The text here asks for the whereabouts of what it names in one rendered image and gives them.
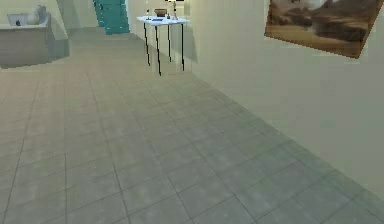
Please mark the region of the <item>white sink basin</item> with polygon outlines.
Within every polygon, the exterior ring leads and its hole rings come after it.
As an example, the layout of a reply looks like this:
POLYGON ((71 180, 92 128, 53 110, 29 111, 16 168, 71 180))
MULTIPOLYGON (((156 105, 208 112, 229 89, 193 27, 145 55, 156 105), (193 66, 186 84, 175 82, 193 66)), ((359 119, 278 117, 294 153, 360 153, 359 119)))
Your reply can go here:
POLYGON ((8 14, 7 19, 11 26, 35 26, 42 25, 48 17, 44 5, 37 5, 28 13, 8 14))

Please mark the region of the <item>grey cabinet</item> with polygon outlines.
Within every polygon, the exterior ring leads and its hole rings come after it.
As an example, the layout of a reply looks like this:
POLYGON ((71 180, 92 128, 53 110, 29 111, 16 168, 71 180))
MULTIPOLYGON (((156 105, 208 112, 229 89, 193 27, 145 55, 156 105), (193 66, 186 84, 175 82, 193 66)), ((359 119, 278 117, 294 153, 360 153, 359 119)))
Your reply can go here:
POLYGON ((54 32, 56 21, 48 12, 42 25, 11 26, 0 24, 0 67, 45 64, 70 54, 67 36, 54 32))

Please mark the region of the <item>white table with black legs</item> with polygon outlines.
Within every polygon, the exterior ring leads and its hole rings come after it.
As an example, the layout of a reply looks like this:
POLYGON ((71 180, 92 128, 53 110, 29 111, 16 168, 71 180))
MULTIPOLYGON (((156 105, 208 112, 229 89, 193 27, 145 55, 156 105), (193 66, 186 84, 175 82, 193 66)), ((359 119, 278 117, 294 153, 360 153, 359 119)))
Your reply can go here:
POLYGON ((160 57, 161 50, 161 28, 166 28, 166 47, 167 59, 170 62, 180 63, 181 70, 185 70, 185 28, 189 21, 178 17, 174 20, 173 16, 157 17, 150 16, 137 17, 137 21, 143 24, 144 44, 147 64, 153 68, 159 75, 162 75, 162 63, 160 57), (151 21, 154 18, 161 18, 163 21, 151 21))

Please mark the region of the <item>brown framed landscape picture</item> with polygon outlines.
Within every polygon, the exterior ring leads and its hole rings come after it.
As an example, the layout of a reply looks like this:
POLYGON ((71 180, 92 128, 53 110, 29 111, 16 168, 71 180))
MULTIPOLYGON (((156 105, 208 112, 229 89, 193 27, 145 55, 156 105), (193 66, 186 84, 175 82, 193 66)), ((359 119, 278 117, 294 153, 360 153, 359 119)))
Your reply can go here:
POLYGON ((384 0, 270 0, 269 38, 357 59, 384 0))

